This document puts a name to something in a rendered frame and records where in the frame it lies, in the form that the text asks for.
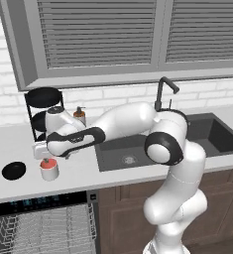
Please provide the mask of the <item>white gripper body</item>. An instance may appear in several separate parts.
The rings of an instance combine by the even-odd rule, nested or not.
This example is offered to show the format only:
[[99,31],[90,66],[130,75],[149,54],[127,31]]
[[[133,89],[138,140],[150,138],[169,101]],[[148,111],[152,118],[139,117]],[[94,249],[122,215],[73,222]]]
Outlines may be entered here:
[[36,160],[42,160],[45,158],[51,158],[53,154],[51,154],[47,148],[47,143],[45,141],[36,142],[33,145],[34,158]]

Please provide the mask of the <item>black sink tap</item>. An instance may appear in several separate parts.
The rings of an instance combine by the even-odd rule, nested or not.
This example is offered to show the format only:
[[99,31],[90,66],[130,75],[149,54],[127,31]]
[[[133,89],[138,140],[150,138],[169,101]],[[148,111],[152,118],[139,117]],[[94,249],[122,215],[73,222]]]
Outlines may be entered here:
[[179,87],[177,87],[169,78],[163,76],[159,80],[157,99],[155,101],[155,110],[157,112],[162,109],[162,93],[163,93],[163,85],[164,84],[167,84],[173,90],[174,94],[179,92]]

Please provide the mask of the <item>black bowl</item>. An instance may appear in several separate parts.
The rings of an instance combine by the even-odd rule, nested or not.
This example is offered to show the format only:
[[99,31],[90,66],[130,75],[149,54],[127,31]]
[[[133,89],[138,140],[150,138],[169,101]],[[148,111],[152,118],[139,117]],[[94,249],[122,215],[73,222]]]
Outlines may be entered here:
[[26,172],[26,165],[23,162],[12,162],[2,170],[2,176],[8,181],[15,181],[21,178]]

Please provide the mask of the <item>amber soap dispenser bottle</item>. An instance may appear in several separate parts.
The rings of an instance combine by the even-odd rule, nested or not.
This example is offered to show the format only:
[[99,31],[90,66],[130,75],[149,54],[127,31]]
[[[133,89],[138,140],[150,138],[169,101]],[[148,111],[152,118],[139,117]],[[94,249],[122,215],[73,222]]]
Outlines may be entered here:
[[83,111],[82,107],[76,107],[76,110],[73,113],[73,117],[81,121],[83,124],[86,124],[85,112]]

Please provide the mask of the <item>black dishwasher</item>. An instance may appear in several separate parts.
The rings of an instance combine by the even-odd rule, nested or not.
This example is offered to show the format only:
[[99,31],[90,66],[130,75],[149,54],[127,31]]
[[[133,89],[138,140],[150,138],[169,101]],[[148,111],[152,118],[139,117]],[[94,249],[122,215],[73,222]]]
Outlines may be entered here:
[[65,194],[55,194],[23,200],[0,203],[0,217],[31,213],[72,205],[92,204],[96,225],[97,237],[95,240],[96,254],[100,254],[99,218],[98,218],[98,192],[96,190],[85,190]]

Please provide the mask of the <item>white cup with red inside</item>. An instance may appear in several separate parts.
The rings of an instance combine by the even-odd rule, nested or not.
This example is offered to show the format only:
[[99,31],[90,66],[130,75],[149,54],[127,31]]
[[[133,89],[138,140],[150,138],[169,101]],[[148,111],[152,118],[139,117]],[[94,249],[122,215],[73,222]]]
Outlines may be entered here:
[[58,177],[58,163],[53,158],[44,158],[40,163],[40,169],[45,181],[54,181]]

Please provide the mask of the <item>grey window frame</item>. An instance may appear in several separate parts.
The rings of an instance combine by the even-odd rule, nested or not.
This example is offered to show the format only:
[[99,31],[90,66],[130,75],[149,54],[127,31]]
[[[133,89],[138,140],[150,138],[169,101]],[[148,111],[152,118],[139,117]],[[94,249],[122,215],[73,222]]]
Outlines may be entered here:
[[157,0],[152,57],[145,64],[49,68],[37,0],[0,0],[0,17],[19,90],[103,86],[233,76],[233,60],[167,63],[174,0]]

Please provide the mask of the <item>brown cupboard door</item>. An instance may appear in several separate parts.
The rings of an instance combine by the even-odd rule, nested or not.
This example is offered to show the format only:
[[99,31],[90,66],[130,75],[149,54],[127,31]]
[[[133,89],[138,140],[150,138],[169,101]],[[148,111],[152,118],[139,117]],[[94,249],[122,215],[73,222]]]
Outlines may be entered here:
[[162,181],[131,184],[99,191],[101,254],[142,254],[156,227],[144,216],[143,205]]
[[184,232],[186,245],[204,245],[233,236],[233,170],[206,173],[199,187],[207,210]]

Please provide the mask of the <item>grey window blind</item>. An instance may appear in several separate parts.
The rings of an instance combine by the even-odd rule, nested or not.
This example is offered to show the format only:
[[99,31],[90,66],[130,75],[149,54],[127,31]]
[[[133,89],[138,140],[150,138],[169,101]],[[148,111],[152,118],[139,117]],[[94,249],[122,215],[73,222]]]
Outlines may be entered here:
[[49,68],[148,64],[157,0],[37,0]]
[[167,63],[233,60],[233,0],[174,0]]

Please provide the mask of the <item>dark grey sink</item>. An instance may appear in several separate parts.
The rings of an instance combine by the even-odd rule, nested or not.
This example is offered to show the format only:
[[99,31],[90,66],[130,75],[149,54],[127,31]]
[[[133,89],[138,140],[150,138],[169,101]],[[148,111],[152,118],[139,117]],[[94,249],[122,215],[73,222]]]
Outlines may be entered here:
[[[187,115],[186,139],[199,144],[206,157],[233,154],[233,130],[214,113]],[[100,172],[153,165],[144,151],[146,136],[138,134],[95,146]]]

